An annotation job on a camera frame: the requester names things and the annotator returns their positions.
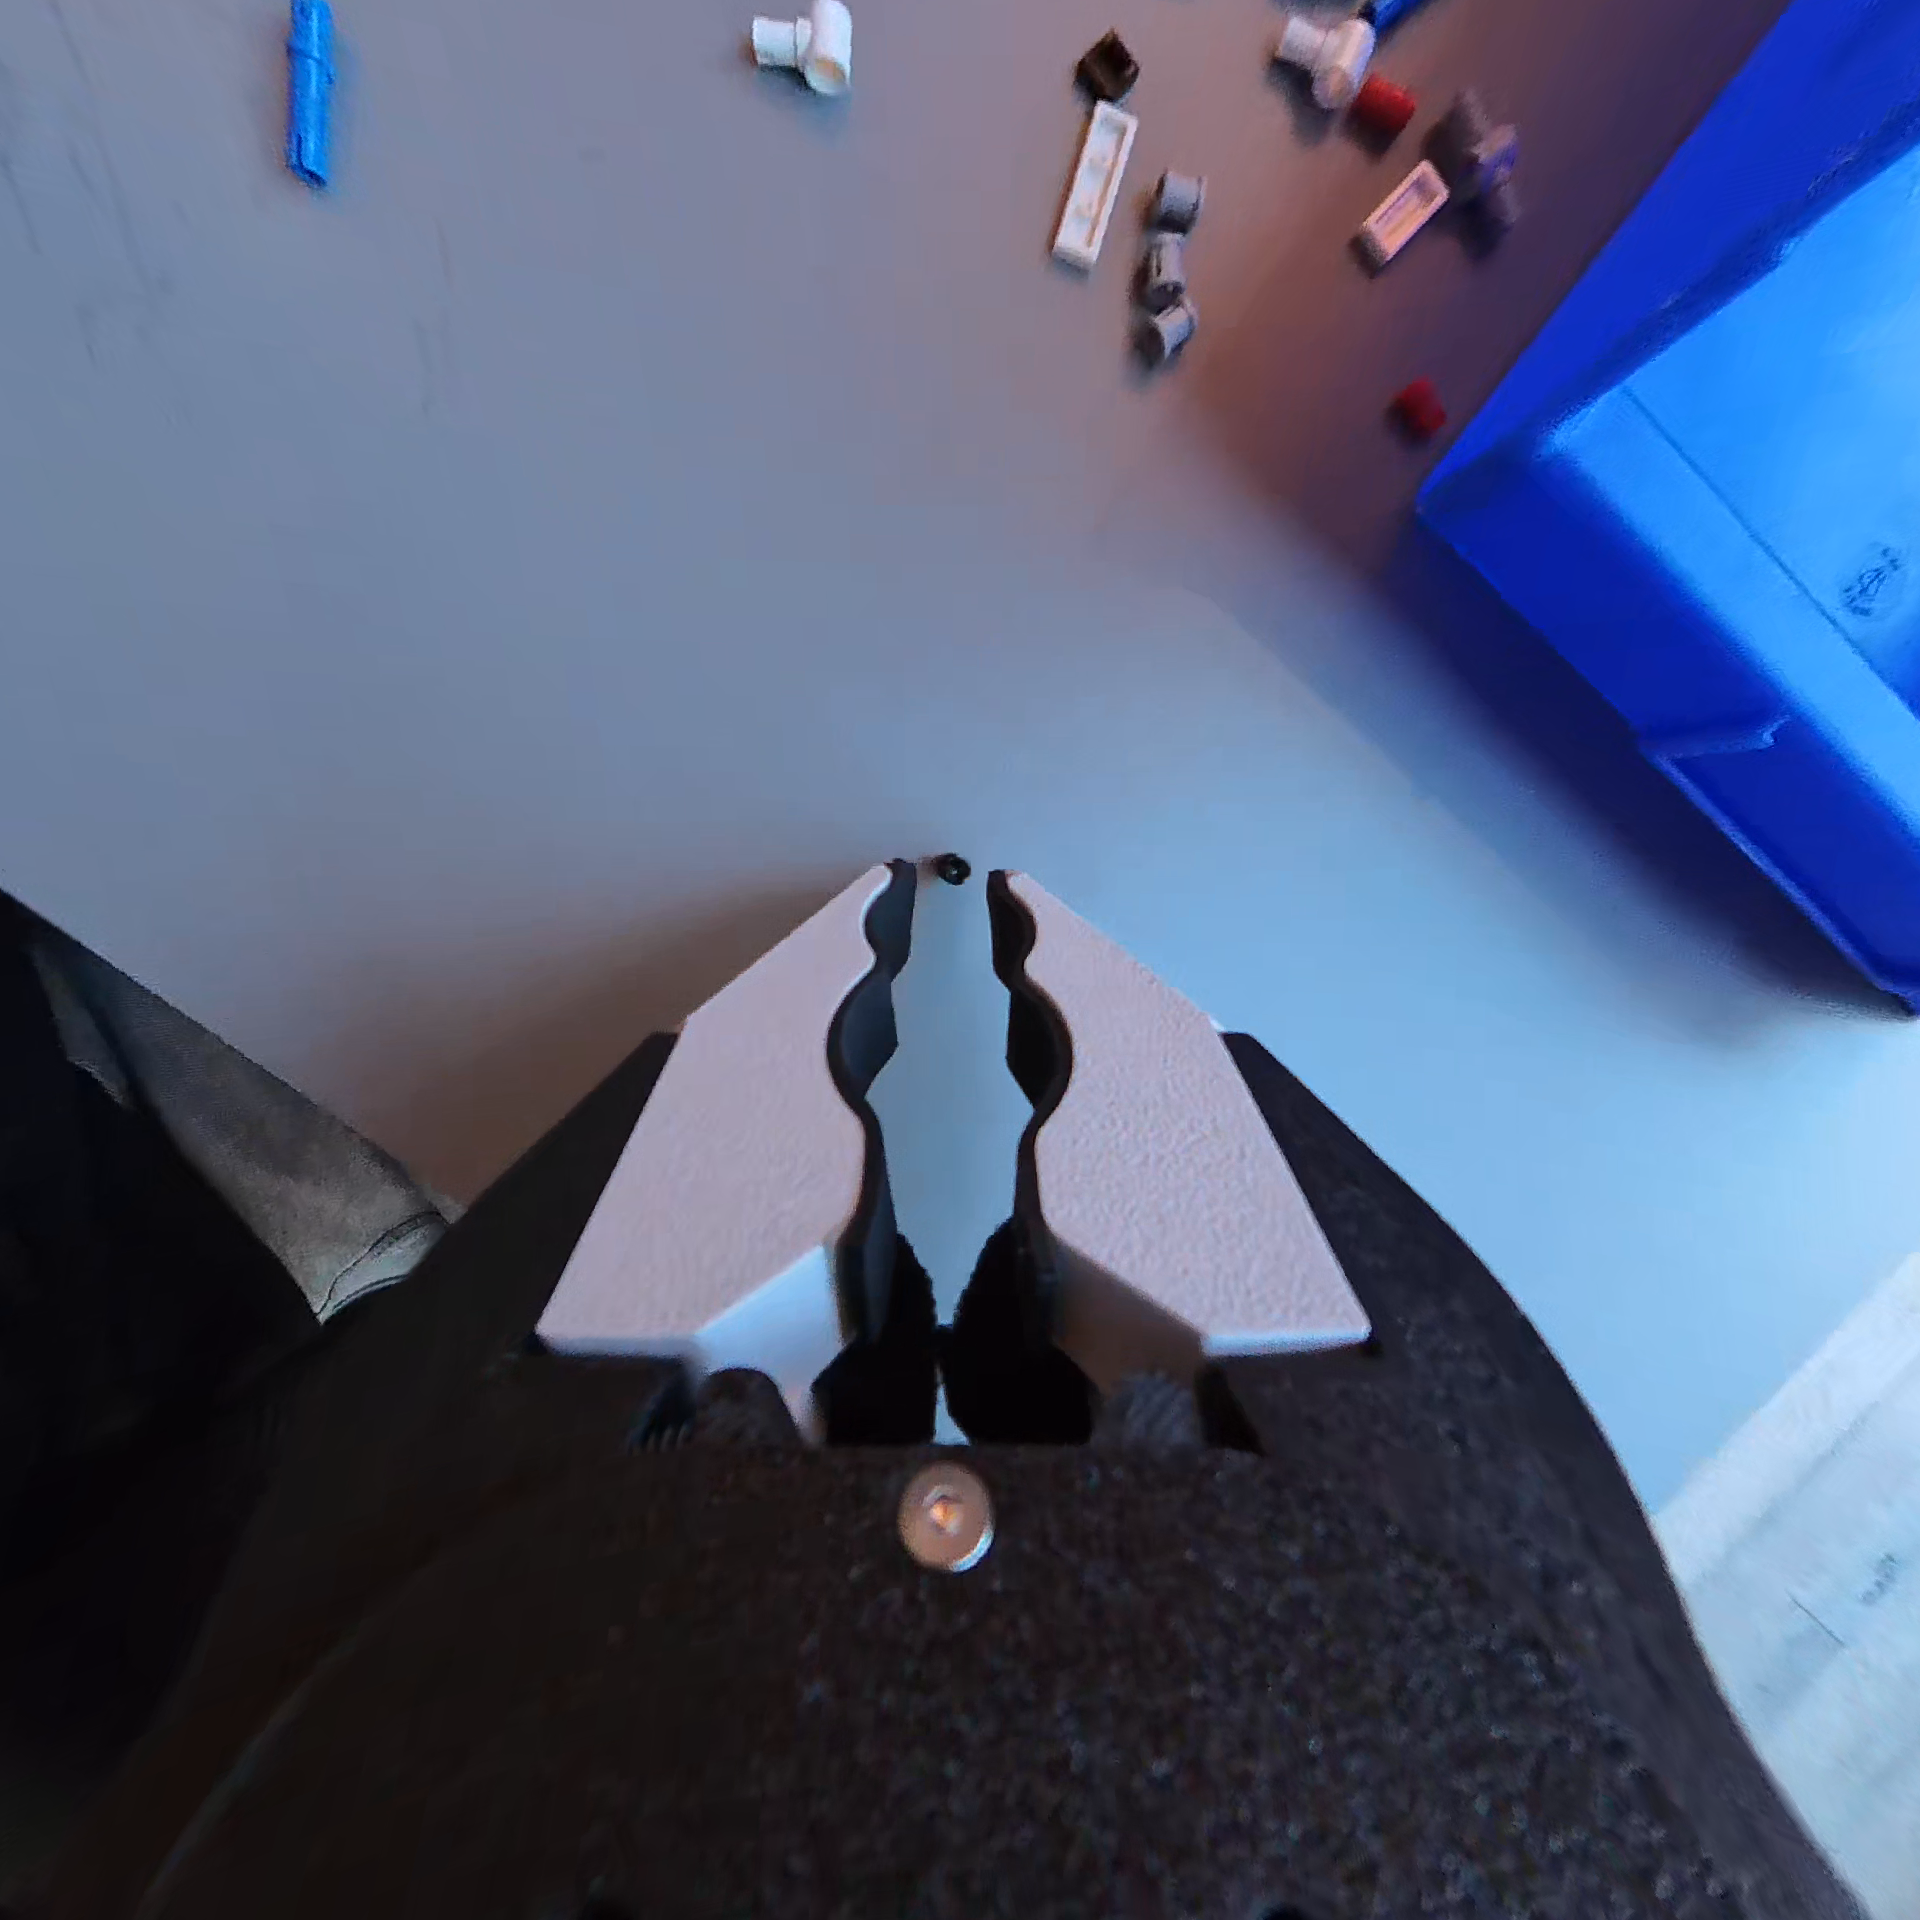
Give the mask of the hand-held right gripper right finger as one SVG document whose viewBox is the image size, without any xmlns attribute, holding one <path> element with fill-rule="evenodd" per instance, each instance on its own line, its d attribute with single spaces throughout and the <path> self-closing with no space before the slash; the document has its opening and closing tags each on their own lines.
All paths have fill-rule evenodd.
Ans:
<svg viewBox="0 0 1920 1920">
<path fill-rule="evenodd" d="M 958 1431 L 1081 1445 L 1141 1381 L 1359 1349 L 1369 1312 L 1213 1019 L 1026 874 L 986 907 L 1031 1112 L 943 1327 Z"/>
</svg>

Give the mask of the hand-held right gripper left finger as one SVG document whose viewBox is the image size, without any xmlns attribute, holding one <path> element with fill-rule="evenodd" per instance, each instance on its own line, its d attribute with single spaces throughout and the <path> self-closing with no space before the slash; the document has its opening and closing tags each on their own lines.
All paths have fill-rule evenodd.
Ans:
<svg viewBox="0 0 1920 1920">
<path fill-rule="evenodd" d="M 870 1104 L 917 888 L 914 861 L 878 864 L 685 1016 L 538 1312 L 543 1349 L 753 1368 L 833 1442 L 937 1434 L 929 1291 Z"/>
</svg>

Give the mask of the white lego elbow connector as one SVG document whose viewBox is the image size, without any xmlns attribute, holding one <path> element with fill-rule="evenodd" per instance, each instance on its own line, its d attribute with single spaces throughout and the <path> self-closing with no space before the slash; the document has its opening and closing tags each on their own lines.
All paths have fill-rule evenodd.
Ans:
<svg viewBox="0 0 1920 1920">
<path fill-rule="evenodd" d="M 790 19 L 753 15 L 749 51 L 757 68 L 793 75 L 817 96 L 840 98 L 851 86 L 849 6 L 821 0 Z"/>
</svg>

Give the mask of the short white lego plate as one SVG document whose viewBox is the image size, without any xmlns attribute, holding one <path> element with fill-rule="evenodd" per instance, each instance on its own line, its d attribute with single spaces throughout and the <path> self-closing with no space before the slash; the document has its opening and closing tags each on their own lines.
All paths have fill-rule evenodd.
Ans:
<svg viewBox="0 0 1920 1920">
<path fill-rule="evenodd" d="M 1358 226 L 1352 248 L 1361 268 L 1381 274 L 1449 203 L 1449 181 L 1418 160 Z"/>
</svg>

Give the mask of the long white lego plate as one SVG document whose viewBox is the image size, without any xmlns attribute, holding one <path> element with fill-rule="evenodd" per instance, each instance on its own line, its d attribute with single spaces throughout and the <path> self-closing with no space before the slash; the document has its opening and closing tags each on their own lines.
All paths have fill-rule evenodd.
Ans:
<svg viewBox="0 0 1920 1920">
<path fill-rule="evenodd" d="M 1048 240 L 1048 259 L 1055 266 L 1078 274 L 1089 274 L 1097 266 L 1135 132 L 1138 120 L 1131 111 L 1115 102 L 1094 102 Z"/>
</svg>

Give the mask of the dark grey lego connector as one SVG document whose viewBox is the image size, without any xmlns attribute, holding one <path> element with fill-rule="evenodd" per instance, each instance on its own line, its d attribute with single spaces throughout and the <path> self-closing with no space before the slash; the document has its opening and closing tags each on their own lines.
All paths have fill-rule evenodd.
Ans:
<svg viewBox="0 0 1920 1920">
<path fill-rule="evenodd" d="M 1434 118 L 1424 155 L 1477 231 L 1501 235 L 1518 224 L 1519 132 L 1496 123 L 1473 90 L 1459 90 Z"/>
</svg>

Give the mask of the white round lego connector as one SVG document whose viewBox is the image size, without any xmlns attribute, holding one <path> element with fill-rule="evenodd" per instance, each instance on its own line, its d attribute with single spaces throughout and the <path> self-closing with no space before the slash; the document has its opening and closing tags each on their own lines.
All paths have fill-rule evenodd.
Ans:
<svg viewBox="0 0 1920 1920">
<path fill-rule="evenodd" d="M 1306 86 L 1318 111 L 1343 111 L 1373 59 L 1376 39 L 1376 15 L 1369 8 L 1347 15 L 1287 11 L 1270 62 Z"/>
</svg>

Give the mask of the blue lego axle pin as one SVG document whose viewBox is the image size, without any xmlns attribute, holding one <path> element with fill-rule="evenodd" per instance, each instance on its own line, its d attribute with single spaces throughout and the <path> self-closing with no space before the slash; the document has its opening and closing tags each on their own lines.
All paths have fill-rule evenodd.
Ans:
<svg viewBox="0 0 1920 1920">
<path fill-rule="evenodd" d="M 328 3 L 289 3 L 286 31 L 288 172 L 305 188 L 328 188 L 335 27 Z"/>
</svg>

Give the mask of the person's grey garment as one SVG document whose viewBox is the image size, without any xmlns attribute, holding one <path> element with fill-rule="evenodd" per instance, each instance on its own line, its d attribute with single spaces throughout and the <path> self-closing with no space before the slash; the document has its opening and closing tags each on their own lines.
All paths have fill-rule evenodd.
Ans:
<svg viewBox="0 0 1920 1920">
<path fill-rule="evenodd" d="M 463 1210 L 330 1109 L 26 914 L 66 1059 L 143 1118 L 277 1259 L 317 1320 L 415 1272 Z"/>
</svg>

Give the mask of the blue plastic bin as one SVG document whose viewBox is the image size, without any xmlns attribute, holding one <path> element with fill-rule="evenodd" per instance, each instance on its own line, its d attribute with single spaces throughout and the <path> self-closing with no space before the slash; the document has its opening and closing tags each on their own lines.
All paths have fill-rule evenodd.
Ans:
<svg viewBox="0 0 1920 1920">
<path fill-rule="evenodd" d="M 1918 5 L 1790 5 L 1418 491 L 1883 995 L 1918 995 Z"/>
</svg>

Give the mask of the white paper sheet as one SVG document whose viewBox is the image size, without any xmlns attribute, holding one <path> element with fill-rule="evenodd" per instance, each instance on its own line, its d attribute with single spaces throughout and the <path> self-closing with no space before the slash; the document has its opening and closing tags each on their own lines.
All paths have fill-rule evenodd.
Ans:
<svg viewBox="0 0 1920 1920">
<path fill-rule="evenodd" d="M 1657 1514 L 1697 1644 L 1870 1916 L 1918 1916 L 1918 1259 Z"/>
</svg>

